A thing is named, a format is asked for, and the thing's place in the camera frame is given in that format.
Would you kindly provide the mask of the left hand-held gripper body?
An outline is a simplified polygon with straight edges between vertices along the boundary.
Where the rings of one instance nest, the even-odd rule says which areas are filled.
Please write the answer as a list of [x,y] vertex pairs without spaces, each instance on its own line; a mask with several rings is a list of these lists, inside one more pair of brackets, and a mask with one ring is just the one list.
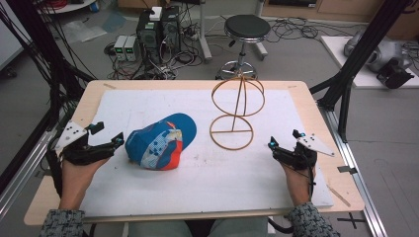
[[91,133],[73,120],[65,126],[61,136],[54,146],[59,151],[59,156],[77,166],[86,166],[94,162],[110,158],[115,149],[112,142],[89,145]]

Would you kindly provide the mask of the black metal frame post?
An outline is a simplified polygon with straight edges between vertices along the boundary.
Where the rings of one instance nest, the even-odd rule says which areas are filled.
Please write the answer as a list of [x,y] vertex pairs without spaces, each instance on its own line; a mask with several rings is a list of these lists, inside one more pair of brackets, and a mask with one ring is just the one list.
[[333,112],[336,103],[341,100],[337,131],[344,142],[347,142],[347,120],[353,81],[409,4],[410,0],[384,0],[339,71],[309,89],[311,94],[327,89],[326,94],[317,101],[317,105],[327,112]]
[[3,195],[10,186],[26,161],[26,156],[35,147],[42,134],[45,131],[51,131],[52,127],[59,122],[61,108],[70,108],[72,112],[75,110],[74,104],[81,99],[85,90],[82,82],[95,80],[95,77],[78,69],[64,57],[49,26],[44,21],[45,9],[41,8],[40,4],[35,4],[33,0],[6,0],[6,3],[31,38],[30,43],[25,41],[23,32],[3,11],[1,4],[0,20],[18,40],[48,84],[50,108],[0,175],[0,195]]

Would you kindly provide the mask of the black device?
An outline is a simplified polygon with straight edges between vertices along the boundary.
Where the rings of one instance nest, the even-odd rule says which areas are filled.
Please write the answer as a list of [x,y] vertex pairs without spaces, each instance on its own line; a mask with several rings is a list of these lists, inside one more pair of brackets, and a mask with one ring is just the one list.
[[400,88],[412,78],[413,75],[400,67],[394,60],[390,60],[377,74],[378,81],[388,89]]

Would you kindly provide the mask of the black round swivel stool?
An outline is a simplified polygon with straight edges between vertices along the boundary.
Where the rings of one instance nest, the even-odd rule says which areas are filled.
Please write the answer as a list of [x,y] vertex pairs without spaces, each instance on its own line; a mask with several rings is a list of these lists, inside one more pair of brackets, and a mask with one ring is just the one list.
[[245,61],[246,47],[264,41],[271,30],[269,23],[255,15],[236,15],[229,17],[224,23],[224,32],[232,38],[229,46],[241,42],[241,50],[236,60],[223,64],[215,75],[216,80],[226,80],[236,76],[256,78],[254,66]]

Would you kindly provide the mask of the black computer tower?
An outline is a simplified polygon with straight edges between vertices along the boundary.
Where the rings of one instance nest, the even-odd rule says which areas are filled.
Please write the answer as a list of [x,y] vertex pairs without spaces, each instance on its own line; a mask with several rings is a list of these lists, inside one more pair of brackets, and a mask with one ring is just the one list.
[[166,50],[171,53],[177,53],[181,49],[179,13],[178,6],[167,7],[162,12],[163,40]]
[[159,21],[149,19],[151,11],[144,10],[138,19],[136,35],[139,41],[142,58],[151,60],[154,64],[161,62],[159,55],[162,41],[161,24]]

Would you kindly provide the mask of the grey bench power supply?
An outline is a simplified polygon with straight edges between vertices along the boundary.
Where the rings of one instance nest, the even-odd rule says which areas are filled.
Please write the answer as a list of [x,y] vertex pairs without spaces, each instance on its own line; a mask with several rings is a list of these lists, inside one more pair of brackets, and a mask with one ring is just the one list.
[[126,40],[127,40],[127,36],[118,36],[114,44],[114,51],[116,53],[116,57],[118,61],[126,61],[126,54],[125,54]]
[[128,36],[126,38],[125,53],[127,61],[137,61],[139,55],[139,45],[135,36]]

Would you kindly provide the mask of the thin wooden strip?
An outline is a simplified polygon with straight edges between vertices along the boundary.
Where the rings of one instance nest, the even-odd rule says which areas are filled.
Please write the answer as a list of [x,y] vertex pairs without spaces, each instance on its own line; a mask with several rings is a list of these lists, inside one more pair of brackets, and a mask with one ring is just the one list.
[[327,188],[329,189],[329,191],[336,196],[339,200],[341,200],[345,205],[347,205],[348,207],[351,207],[351,204],[343,197],[341,196],[336,190],[334,190],[333,188],[331,188],[330,186],[327,186]]

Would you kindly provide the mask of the person's grey trousers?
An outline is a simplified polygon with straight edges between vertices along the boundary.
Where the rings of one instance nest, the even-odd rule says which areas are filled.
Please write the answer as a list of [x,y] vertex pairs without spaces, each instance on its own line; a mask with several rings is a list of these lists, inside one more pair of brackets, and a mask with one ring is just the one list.
[[128,225],[128,237],[266,237],[267,234],[265,216],[145,221]]

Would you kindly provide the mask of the person's right hand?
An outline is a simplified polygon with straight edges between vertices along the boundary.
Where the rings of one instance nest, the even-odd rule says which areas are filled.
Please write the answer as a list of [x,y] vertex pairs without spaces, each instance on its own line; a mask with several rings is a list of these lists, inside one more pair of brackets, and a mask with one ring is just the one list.
[[315,177],[315,169],[296,171],[292,166],[282,163],[287,177],[287,186],[294,206],[311,200],[311,185]]

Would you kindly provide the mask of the grey robot head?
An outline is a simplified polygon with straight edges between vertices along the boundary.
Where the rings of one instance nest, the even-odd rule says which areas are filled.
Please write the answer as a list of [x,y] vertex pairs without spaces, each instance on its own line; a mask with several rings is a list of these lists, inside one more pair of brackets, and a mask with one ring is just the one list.
[[[344,55],[349,56],[355,49],[355,46],[363,36],[364,31],[357,31],[355,35],[349,39],[344,45]],[[372,72],[379,72],[391,59],[402,69],[407,69],[412,65],[412,61],[408,57],[408,51],[402,48],[402,45],[395,40],[385,37],[367,59],[365,65]]]

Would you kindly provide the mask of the aluminium rail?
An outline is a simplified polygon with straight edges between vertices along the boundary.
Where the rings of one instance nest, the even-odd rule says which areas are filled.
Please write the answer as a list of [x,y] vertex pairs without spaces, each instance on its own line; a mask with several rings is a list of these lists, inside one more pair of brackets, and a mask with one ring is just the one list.
[[23,162],[11,178],[11,181],[0,194],[0,222],[5,218],[9,209],[24,189],[32,174],[40,164],[47,151],[48,144],[56,135],[55,131],[45,131],[34,144],[29,146],[29,151],[22,155]]
[[350,145],[346,143],[341,135],[338,133],[338,118],[334,112],[328,112],[325,109],[320,108],[326,125],[334,139],[335,144],[343,158],[345,165],[349,168],[349,173],[351,174],[355,185],[359,191],[360,196],[364,201],[364,209],[362,214],[366,219],[367,225],[371,231],[373,237],[387,237],[387,233],[382,224],[382,221],[378,215],[375,204],[371,198],[371,195],[368,191],[367,185],[364,182],[361,171],[356,162],[355,156],[350,148]]

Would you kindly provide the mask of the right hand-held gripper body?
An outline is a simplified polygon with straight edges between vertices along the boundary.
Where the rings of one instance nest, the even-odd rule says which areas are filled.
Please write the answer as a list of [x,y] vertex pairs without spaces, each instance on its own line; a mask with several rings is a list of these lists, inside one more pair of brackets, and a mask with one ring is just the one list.
[[272,155],[278,162],[292,166],[295,170],[300,171],[315,166],[317,153],[331,157],[335,155],[335,152],[313,133],[297,139],[293,151],[280,146],[278,151],[272,152]]

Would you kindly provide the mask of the black tape cross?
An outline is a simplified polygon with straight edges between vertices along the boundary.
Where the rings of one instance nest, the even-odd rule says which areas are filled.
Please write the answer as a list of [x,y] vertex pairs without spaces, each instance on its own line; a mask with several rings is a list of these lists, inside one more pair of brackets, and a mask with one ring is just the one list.
[[358,225],[357,225],[358,223],[366,223],[365,219],[355,218],[354,215],[351,212],[349,212],[348,217],[338,217],[337,221],[350,222],[354,229],[358,229]]

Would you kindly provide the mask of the blue and orange cap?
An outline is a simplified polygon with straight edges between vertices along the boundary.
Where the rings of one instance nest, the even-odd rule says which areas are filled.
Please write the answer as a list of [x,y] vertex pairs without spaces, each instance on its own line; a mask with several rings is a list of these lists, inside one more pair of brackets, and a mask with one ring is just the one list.
[[167,171],[179,166],[182,152],[197,135],[195,121],[177,113],[134,130],[125,148],[130,161],[143,169]]

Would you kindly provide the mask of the person's left hand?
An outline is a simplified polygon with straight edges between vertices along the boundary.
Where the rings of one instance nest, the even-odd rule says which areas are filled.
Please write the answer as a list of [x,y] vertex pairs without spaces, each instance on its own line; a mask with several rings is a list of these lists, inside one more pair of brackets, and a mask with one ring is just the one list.
[[62,163],[62,195],[58,208],[78,209],[95,173],[107,162],[107,159],[103,159],[86,166],[77,166],[64,160]]

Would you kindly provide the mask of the white platform board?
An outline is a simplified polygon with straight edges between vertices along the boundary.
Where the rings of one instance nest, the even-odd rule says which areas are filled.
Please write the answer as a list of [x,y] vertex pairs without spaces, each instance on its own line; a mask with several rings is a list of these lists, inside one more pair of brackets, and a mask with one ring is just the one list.
[[[344,55],[344,45],[349,39],[350,37],[321,37],[323,45],[339,67],[342,67],[347,60]],[[419,76],[410,68],[406,72],[412,74],[413,78],[403,84],[401,89],[419,89]],[[367,66],[363,66],[357,74],[353,81],[353,87],[356,89],[385,89],[385,86],[378,81],[377,75]]]

